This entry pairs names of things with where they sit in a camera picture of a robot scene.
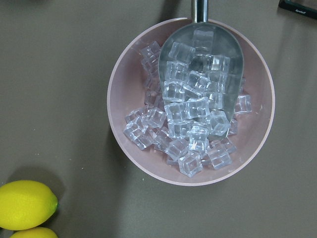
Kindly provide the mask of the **pink ice bowl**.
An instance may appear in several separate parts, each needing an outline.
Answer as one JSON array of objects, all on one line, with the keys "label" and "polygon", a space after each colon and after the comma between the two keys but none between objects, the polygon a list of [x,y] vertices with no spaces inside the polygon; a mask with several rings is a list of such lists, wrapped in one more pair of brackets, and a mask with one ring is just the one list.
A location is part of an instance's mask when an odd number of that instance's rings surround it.
[{"label": "pink ice bowl", "polygon": [[163,153],[153,149],[140,150],[124,134],[124,117],[142,106],[144,71],[140,49],[152,41],[163,44],[177,29],[190,23],[188,18],[175,18],[158,23],[138,35],[119,56],[109,79],[107,113],[113,135],[124,154],[143,172],[161,181],[180,186],[202,186],[224,180],[242,170],[258,154],[270,132],[275,92],[268,66],[255,45],[242,33],[222,22],[218,26],[231,32],[244,55],[244,90],[251,96],[252,111],[238,116],[238,133],[230,136],[236,146],[232,164],[221,169],[203,169],[189,178],[166,164]]}]

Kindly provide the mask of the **steel ice scoop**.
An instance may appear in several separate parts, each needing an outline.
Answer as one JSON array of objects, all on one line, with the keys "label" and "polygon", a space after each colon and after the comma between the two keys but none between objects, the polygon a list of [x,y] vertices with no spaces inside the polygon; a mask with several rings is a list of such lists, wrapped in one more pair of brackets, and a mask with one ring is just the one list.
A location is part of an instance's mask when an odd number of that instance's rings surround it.
[{"label": "steel ice scoop", "polygon": [[163,44],[158,73],[170,120],[191,120],[210,138],[228,135],[243,76],[238,40],[208,21],[208,2],[192,1],[192,23]]}]

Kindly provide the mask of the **upper whole yellow lemon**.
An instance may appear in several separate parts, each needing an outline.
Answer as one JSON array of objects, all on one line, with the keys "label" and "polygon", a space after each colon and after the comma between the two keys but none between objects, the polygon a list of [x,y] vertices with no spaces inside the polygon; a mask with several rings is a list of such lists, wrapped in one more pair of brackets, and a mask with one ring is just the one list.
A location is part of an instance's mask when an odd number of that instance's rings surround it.
[{"label": "upper whole yellow lemon", "polygon": [[34,228],[50,218],[58,198],[45,184],[17,180],[0,187],[0,227],[19,231]]}]

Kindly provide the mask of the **whole yellow lemon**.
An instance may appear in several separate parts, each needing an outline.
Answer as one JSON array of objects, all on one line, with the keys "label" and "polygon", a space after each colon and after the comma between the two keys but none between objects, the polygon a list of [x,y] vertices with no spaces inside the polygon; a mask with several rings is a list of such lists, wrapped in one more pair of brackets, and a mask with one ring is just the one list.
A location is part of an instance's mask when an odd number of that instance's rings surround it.
[{"label": "whole yellow lemon", "polygon": [[45,184],[17,180],[0,187],[0,227],[19,231],[34,228],[50,218],[58,198]]},{"label": "whole yellow lemon", "polygon": [[57,234],[45,227],[35,227],[27,230],[16,231],[10,238],[58,238]]}]

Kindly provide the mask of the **lower whole yellow lemon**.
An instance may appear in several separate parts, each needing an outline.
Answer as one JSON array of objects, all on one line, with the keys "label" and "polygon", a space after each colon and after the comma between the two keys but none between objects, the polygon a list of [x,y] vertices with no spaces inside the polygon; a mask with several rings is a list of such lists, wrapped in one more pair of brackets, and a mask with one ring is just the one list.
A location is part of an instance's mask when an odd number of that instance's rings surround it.
[{"label": "lower whole yellow lemon", "polygon": [[35,227],[27,230],[16,231],[10,238],[58,238],[57,234],[45,227]]}]

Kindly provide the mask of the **dark tray box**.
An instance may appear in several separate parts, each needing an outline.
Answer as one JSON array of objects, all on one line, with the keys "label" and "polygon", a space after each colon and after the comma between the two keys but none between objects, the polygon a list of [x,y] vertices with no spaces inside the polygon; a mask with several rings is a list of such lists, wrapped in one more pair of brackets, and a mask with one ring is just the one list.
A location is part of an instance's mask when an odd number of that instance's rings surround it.
[{"label": "dark tray box", "polygon": [[317,18],[317,0],[280,0],[278,6],[299,15]]}]

